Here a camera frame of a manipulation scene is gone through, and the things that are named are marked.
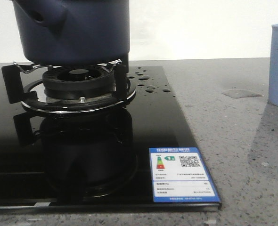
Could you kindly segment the black pot support grate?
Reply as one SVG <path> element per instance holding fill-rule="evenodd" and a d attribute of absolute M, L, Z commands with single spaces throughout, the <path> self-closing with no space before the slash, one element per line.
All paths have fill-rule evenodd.
<path fill-rule="evenodd" d="M 19 65 L 14 62 L 12 65 L 2 67 L 1 70 L 9 102 L 11 104 L 20 102 L 25 109 L 35 112 L 52 114 L 89 113 L 129 103 L 136 95 L 136 85 L 127 76 L 128 66 L 124 65 L 121 60 L 99 66 L 114 73 L 114 85 L 111 91 L 101 96 L 80 97 L 75 100 L 47 96 L 42 78 L 23 86 L 21 74 L 29 74 L 43 68 L 40 64 Z M 47 68 L 46 71 L 50 71 L 60 66 L 46 65 L 45 67 Z"/>

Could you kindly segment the blue energy label sticker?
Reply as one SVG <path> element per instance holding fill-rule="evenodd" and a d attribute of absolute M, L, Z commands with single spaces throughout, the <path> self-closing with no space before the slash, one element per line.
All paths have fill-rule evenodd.
<path fill-rule="evenodd" d="M 154 202 L 221 202 L 198 148 L 153 147 L 149 156 Z"/>

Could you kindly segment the black gas burner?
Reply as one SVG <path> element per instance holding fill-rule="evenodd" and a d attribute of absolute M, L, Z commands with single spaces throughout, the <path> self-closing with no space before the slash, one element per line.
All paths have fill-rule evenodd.
<path fill-rule="evenodd" d="M 111 91 L 114 73 L 99 65 L 80 68 L 63 66 L 42 75 L 45 94 L 52 98 L 75 100 L 97 97 Z"/>

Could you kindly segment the dark blue pot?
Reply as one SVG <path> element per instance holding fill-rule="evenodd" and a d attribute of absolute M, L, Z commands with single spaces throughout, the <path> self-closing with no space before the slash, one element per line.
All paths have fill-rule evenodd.
<path fill-rule="evenodd" d="M 130 51 L 127 0 L 15 0 L 25 57 L 41 65 L 114 61 Z"/>

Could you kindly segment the black glass gas stove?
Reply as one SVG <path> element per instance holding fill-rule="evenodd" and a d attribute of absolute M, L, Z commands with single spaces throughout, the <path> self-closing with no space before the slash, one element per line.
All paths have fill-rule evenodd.
<path fill-rule="evenodd" d="M 0 211 L 216 211 L 153 201 L 149 148 L 197 147 L 160 66 L 131 67 L 135 98 L 77 116 L 10 104 L 0 69 Z"/>

